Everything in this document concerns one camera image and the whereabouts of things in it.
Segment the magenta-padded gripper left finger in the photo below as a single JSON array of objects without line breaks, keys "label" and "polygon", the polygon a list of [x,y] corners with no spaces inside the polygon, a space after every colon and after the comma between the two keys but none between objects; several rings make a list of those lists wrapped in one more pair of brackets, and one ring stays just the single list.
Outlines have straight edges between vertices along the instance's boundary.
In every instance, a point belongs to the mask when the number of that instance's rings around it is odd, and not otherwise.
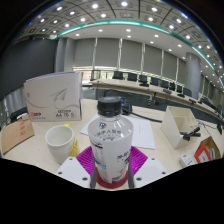
[{"label": "magenta-padded gripper left finger", "polygon": [[81,187],[94,188],[97,173],[92,148],[87,147],[77,157],[68,157],[56,175]]}]

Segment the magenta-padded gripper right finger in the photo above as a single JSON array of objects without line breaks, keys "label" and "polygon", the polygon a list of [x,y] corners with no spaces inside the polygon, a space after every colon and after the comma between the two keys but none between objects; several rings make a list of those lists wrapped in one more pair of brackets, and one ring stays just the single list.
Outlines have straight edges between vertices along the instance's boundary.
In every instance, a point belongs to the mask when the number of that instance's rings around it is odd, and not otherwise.
[{"label": "magenta-padded gripper right finger", "polygon": [[128,186],[140,188],[168,175],[168,171],[155,158],[147,157],[136,147],[131,147],[128,168]]}]

